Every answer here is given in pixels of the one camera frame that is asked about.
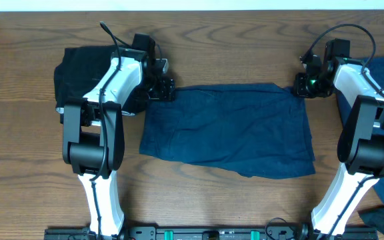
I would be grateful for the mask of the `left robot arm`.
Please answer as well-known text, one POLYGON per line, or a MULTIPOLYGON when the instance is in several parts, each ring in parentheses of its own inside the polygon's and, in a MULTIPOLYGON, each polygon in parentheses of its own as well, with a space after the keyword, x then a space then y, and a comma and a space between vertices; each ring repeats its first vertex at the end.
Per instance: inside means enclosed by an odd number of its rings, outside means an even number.
POLYGON ((144 110, 134 100, 173 99, 168 65, 155 57, 154 47, 120 47, 102 79, 64 105, 62 155, 86 193, 91 215, 86 239, 118 239, 122 232, 117 171, 125 153, 123 116, 144 110))

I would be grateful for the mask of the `dark blue shorts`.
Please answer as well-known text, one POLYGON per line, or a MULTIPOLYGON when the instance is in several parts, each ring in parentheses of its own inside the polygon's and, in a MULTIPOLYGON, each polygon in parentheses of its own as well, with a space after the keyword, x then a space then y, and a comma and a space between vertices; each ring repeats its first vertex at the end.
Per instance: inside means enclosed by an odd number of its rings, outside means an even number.
POLYGON ((148 106, 139 152, 245 177, 315 173, 305 102, 273 83, 176 89, 148 106))

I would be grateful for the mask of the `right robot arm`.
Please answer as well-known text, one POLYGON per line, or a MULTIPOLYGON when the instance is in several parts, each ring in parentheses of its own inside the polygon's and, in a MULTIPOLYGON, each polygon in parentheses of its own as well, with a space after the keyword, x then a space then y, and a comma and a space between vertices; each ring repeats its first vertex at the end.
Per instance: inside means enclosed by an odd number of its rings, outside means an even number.
POLYGON ((343 239, 346 224, 366 192, 384 178, 384 90, 365 63, 344 57, 324 61, 302 56, 294 95, 328 97, 337 92, 349 114, 337 144, 339 168, 324 198, 302 226, 298 239, 343 239))

